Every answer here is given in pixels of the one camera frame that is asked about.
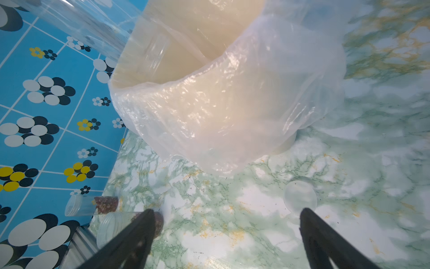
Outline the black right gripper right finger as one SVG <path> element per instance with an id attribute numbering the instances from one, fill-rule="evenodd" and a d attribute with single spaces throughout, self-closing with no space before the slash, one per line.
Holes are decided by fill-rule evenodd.
<path id="1" fill-rule="evenodd" d="M 378 268 L 309 208 L 301 211 L 300 233 L 312 269 Z"/>

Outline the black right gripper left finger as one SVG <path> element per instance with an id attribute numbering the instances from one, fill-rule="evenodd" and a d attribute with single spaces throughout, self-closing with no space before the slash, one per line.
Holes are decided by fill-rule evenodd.
<path id="1" fill-rule="evenodd" d="M 79 269 L 143 269 L 156 231 L 155 212 L 147 209 Z"/>

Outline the clear jar with dried flowers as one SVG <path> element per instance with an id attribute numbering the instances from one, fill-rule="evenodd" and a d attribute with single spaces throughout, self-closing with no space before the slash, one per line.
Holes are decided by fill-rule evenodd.
<path id="1" fill-rule="evenodd" d="M 96 243 L 99 249 L 103 248 L 141 213 L 138 212 L 113 212 L 106 214 L 99 226 Z"/>

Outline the clear jar with rose tea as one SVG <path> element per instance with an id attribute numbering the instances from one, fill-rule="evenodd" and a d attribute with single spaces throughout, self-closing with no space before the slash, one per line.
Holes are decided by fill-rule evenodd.
<path id="1" fill-rule="evenodd" d="M 104 56 L 145 72 L 158 68 L 168 39 L 130 1 L 17 1 Z"/>

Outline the clear plastic jar lid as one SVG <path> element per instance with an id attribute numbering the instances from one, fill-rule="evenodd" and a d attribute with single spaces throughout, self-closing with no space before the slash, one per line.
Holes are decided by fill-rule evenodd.
<path id="1" fill-rule="evenodd" d="M 296 216 L 300 216 L 305 208 L 315 211 L 318 205 L 313 187 L 301 180 L 294 180 L 286 185 L 283 200 L 286 208 Z"/>

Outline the clear plastic bin liner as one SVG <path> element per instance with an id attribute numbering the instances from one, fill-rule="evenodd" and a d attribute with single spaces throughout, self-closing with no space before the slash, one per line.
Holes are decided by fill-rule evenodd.
<path id="1" fill-rule="evenodd" d="M 290 1 L 299 25 L 273 41 L 246 34 L 210 81 L 170 86 L 127 101 L 147 128 L 159 121 L 204 172 L 228 175 L 257 158 L 285 151 L 296 132 L 321 119 L 344 97 L 342 46 L 357 1 Z"/>

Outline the cream plastic trash bin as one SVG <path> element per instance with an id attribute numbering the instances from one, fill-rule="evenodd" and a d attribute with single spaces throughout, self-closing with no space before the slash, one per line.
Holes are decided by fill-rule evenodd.
<path id="1" fill-rule="evenodd" d="M 147 128 L 127 101 L 185 82 L 208 87 L 203 76 L 230 56 L 246 34 L 273 41 L 299 25 L 290 1 L 150 1 L 137 20 L 109 84 L 116 111 L 161 157 L 183 155 L 184 145 L 159 121 Z"/>

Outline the aluminium frame post left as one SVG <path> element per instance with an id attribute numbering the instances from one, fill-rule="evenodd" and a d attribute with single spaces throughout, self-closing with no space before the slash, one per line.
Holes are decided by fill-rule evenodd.
<path id="1" fill-rule="evenodd" d="M 88 226 L 76 229 L 59 269 L 78 269 L 99 251 L 96 237 Z"/>

